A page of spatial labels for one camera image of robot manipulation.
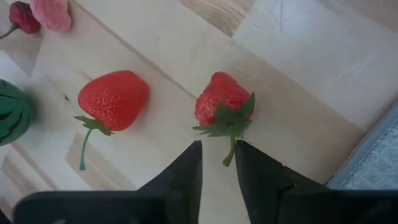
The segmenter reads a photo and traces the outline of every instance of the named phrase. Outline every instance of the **wooden table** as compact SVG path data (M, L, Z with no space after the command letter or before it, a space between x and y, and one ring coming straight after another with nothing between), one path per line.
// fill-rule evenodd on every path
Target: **wooden table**
M8 3L0 1L0 31ZM65 34L0 41L0 78L34 99L38 119L0 148L0 208L40 190L135 190L203 141L201 223L249 223L227 138L197 136L195 99L217 71L255 91L246 141L317 181L331 176L397 98L394 0L76 0ZM79 90L130 69L150 102L126 131L86 129Z

